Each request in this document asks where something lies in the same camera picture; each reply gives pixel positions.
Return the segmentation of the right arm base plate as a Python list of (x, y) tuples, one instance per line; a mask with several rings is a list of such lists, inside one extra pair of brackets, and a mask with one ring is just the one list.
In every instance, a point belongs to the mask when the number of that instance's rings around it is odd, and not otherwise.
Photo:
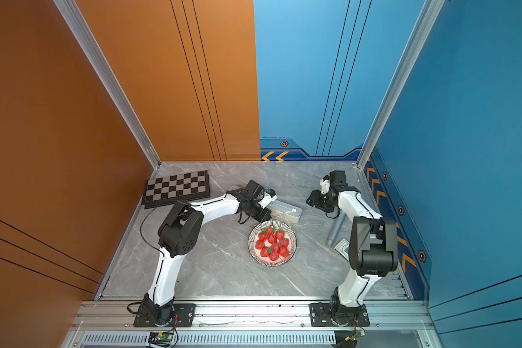
[(350, 327), (366, 328), (371, 325), (365, 305), (346, 307), (342, 304), (315, 302), (309, 304), (310, 322), (313, 327)]

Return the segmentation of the cream plastic wrap dispenser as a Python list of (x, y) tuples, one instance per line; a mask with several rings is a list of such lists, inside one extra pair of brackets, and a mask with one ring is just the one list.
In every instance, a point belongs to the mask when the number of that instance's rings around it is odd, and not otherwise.
[(276, 200), (268, 204), (267, 208), (271, 211), (271, 215), (276, 219), (286, 220), (290, 223), (297, 224), (302, 215), (302, 209), (292, 204)]

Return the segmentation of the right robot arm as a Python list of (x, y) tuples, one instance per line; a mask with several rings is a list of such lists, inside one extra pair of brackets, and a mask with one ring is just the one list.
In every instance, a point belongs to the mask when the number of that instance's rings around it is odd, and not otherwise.
[(372, 286), (397, 270), (397, 227), (394, 219), (383, 217), (362, 198), (361, 192), (347, 184), (344, 171), (323, 177), (307, 204), (325, 213), (338, 212), (352, 222), (347, 249), (350, 270), (335, 288), (328, 303), (310, 304), (314, 327), (370, 326), (365, 296)]

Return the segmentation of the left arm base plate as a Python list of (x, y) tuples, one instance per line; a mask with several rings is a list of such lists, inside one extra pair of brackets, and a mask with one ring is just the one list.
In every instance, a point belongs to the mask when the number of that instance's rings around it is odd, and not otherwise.
[(189, 328), (194, 321), (196, 305), (193, 303), (167, 304), (154, 315), (140, 305), (135, 315), (133, 326), (136, 328)]

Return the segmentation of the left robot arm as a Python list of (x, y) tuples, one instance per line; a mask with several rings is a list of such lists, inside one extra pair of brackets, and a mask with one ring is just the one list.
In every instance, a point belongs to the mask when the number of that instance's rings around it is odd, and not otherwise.
[(271, 219), (268, 205), (276, 201), (276, 192), (255, 181), (235, 188), (211, 200), (196, 203), (177, 202), (158, 229), (159, 260), (149, 287), (139, 307), (155, 326), (175, 324), (175, 285), (185, 256), (195, 247), (201, 228), (213, 220), (245, 214), (259, 223)]

